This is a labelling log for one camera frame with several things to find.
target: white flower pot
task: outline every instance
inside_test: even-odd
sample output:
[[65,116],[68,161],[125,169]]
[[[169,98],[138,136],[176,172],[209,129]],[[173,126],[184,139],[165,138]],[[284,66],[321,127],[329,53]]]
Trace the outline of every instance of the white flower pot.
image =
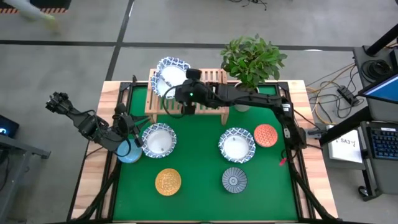
[[[236,88],[238,85],[240,85],[240,84],[242,84],[242,82],[238,82],[238,83],[235,85],[235,88]],[[235,107],[235,109],[236,109],[237,111],[239,111],[239,112],[246,112],[246,111],[248,111],[248,110],[250,109],[250,106],[248,106],[248,105],[234,105],[234,107]]]

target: green table surface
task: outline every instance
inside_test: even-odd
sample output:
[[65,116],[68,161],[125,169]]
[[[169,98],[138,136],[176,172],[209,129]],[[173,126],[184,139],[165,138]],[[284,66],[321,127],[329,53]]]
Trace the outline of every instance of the green table surface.
[[[260,92],[275,94],[275,88],[260,87]],[[146,93],[146,87],[134,89],[132,114],[144,115]],[[228,162],[218,149],[220,136],[232,127],[253,133],[257,125],[270,124],[281,136],[282,128],[271,110],[252,107],[240,113],[231,107],[225,126],[220,115],[182,119],[158,115],[157,122],[174,129],[177,145],[165,158],[153,159],[142,153],[136,163],[122,165],[114,220],[297,220],[289,168],[287,164],[279,166],[282,138],[270,148],[257,145],[254,157],[244,164]],[[247,174],[248,186],[239,194],[227,192],[221,183],[229,167]],[[176,169],[182,178],[180,190],[170,197],[155,188],[156,175],[166,168]]]

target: plate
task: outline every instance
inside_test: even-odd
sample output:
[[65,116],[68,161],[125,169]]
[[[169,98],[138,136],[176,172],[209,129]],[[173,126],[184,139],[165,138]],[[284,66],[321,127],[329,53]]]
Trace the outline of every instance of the plate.
[[[171,88],[172,86],[168,85],[163,79],[159,77],[159,74],[154,74],[150,78],[150,85],[152,88],[152,91],[155,92],[156,95],[163,97],[166,93],[166,91]],[[175,89],[170,90],[167,93],[167,96],[165,97],[166,99],[172,99],[174,98],[175,94]]]
[[156,123],[145,129],[142,134],[142,150],[151,158],[160,159],[172,153],[177,136],[174,130],[167,124]]
[[242,192],[248,185],[248,177],[237,167],[228,168],[223,174],[224,188],[234,194]]
[[254,130],[254,140],[262,147],[271,147],[278,141],[278,133],[269,124],[260,124]]
[[256,151],[253,136],[243,128],[227,129],[221,135],[218,147],[228,161],[237,163],[249,161]]
[[129,151],[129,144],[127,143],[126,140],[119,145],[118,150],[116,151],[118,155],[121,155],[118,156],[118,159],[121,162],[133,163],[136,162],[141,157],[142,149],[140,147],[137,147],[133,139],[129,139],[129,141],[131,144],[131,151],[128,155],[126,155],[126,153]]
[[187,69],[191,66],[183,60],[175,57],[166,57],[160,60],[156,67],[156,74],[163,79],[168,86],[181,85],[187,79]]
[[155,179],[156,190],[163,196],[171,196],[181,187],[181,176],[175,169],[164,169]]

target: power strip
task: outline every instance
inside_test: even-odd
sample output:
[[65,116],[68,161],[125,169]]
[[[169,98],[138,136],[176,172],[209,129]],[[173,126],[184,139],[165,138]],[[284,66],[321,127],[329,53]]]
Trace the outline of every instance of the power strip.
[[337,92],[350,104],[356,106],[359,103],[359,100],[354,97],[353,93],[347,89],[347,87],[341,85]]

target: concrete floor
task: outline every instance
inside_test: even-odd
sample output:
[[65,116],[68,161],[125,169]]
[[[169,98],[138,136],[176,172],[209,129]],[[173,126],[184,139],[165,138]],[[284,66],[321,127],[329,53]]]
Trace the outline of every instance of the concrete floor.
[[[261,5],[227,0],[135,0],[125,42],[223,44],[240,35],[259,33],[279,45],[360,46],[371,44],[398,21],[395,0],[273,0]],[[52,35],[39,22],[0,14],[0,40],[64,40],[115,42],[128,0],[73,0],[59,18],[63,32]],[[28,223],[62,222],[67,217],[87,141],[70,120],[47,111],[54,91],[70,95],[81,109],[95,109],[113,47],[65,47],[0,44],[0,113],[21,124],[17,138],[52,151],[49,160],[34,159],[11,213]],[[136,75],[147,80],[164,56],[180,57],[196,68],[218,68],[218,49],[123,47],[113,80]],[[310,83],[352,63],[351,52],[284,51],[289,57],[284,80]],[[361,89],[358,76],[353,79]],[[348,73],[337,79],[349,82]],[[336,93],[329,88],[324,93]],[[333,121],[333,103],[325,105]],[[354,222],[396,223],[398,196],[383,195],[362,202],[356,188],[363,184],[357,170],[328,168],[340,218]]]

